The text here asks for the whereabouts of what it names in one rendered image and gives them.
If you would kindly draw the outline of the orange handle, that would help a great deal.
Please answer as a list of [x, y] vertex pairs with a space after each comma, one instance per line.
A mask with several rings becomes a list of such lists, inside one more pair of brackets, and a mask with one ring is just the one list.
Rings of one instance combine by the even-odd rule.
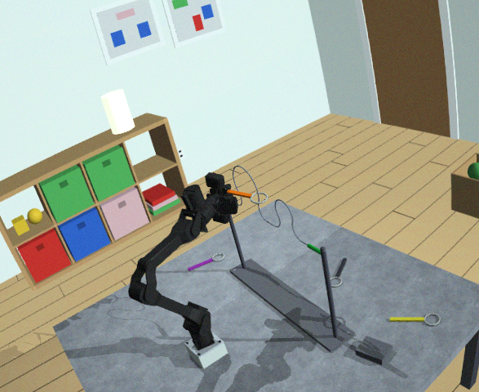
[[233, 194], [233, 195], [237, 195], [237, 196], [241, 196], [241, 197], [245, 197], [245, 198], [250, 198], [251, 201], [252, 201], [253, 203], [256, 203], [256, 204], [264, 203], [264, 202], [266, 202], [267, 199], [268, 199], [268, 195], [267, 195], [266, 193], [262, 193], [262, 192], [259, 192], [259, 194], [264, 194], [264, 195], [266, 196], [266, 199], [265, 199], [264, 201], [262, 201], [262, 202], [254, 202], [254, 201], [252, 200], [252, 197], [253, 197], [254, 195], [256, 195], [257, 193], [247, 194], [247, 193], [238, 192], [238, 191], [234, 191], [234, 190], [228, 189], [227, 194]]

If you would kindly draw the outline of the grey loop with yellow handle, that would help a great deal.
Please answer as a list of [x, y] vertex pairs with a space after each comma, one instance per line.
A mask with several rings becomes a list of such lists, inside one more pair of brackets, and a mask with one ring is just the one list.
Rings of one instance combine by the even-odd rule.
[[419, 322], [419, 321], [420, 321], [420, 322], [425, 322], [428, 326], [429, 326], [429, 325], [430, 325], [430, 326], [438, 325], [439, 322], [441, 321], [441, 320], [440, 320], [440, 316], [439, 316], [438, 314], [435, 314], [435, 313], [434, 313], [435, 316], [438, 316], [439, 321], [438, 321], [437, 323], [429, 324], [429, 323], [427, 323], [427, 322], [425, 321], [425, 318], [427, 318], [429, 315], [431, 315], [431, 314], [426, 314], [426, 316], [425, 316], [424, 318], [423, 318], [423, 317], [418, 317], [418, 318], [413, 318], [413, 317], [409, 317], [409, 318], [403, 318], [403, 317], [394, 318], [394, 317], [390, 317], [389, 322], [392, 322], [392, 321], [393, 321], [393, 322], [401, 322], [401, 321], [402, 321], [402, 322]]

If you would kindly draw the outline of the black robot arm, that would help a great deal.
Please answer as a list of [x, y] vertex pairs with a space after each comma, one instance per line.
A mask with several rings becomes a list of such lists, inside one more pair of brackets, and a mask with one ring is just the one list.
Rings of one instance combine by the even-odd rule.
[[[182, 208], [180, 218], [171, 232], [152, 251], [140, 258], [131, 276], [128, 294], [140, 303], [160, 306], [184, 317], [183, 328], [191, 334], [197, 350], [201, 350], [215, 343], [211, 333], [211, 313], [207, 308], [191, 301], [188, 305], [180, 304], [156, 290], [157, 267], [179, 246], [193, 241], [200, 232], [207, 233], [206, 225], [214, 216], [212, 208], [206, 205], [199, 185], [184, 188], [181, 199], [186, 208]], [[233, 194], [219, 195], [216, 207], [219, 209], [218, 216], [237, 214], [237, 198], [233, 197]], [[192, 217], [192, 220], [185, 219], [186, 216]], [[147, 284], [141, 282], [144, 274]]]

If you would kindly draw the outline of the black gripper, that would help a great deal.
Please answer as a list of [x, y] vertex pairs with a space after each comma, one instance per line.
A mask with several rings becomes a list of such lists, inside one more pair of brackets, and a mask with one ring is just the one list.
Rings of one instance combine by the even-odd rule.
[[206, 205], [210, 206], [214, 212], [213, 221], [227, 224], [231, 219], [230, 215], [221, 214], [217, 215], [218, 208], [216, 207], [216, 201], [219, 195], [225, 195], [228, 189], [231, 189], [231, 184], [226, 184], [224, 182], [224, 176], [212, 172], [208, 172], [205, 175], [206, 186], [211, 187], [210, 193], [206, 195]]

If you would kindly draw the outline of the white ring with dark grey handle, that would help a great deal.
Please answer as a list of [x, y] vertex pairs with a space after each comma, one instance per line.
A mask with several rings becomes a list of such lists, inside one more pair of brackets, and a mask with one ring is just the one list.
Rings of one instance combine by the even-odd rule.
[[[343, 270], [343, 268], [344, 268], [344, 265], [345, 265], [345, 263], [346, 263], [346, 260], [347, 260], [347, 258], [344, 258], [344, 259], [342, 260], [342, 262], [341, 262], [341, 264], [340, 264], [340, 266], [339, 266], [339, 269], [338, 269], [338, 271], [337, 271], [335, 277], [330, 278], [330, 280], [332, 280], [332, 279], [334, 279], [334, 278], [339, 278], [339, 279], [340, 279], [339, 285], [342, 283], [342, 279], [341, 279], [339, 276], [341, 275], [341, 272], [342, 272], [342, 270]], [[334, 286], [334, 285], [331, 285], [331, 286], [332, 286], [332, 287], [338, 287], [339, 285], [335, 285], [335, 286]]]

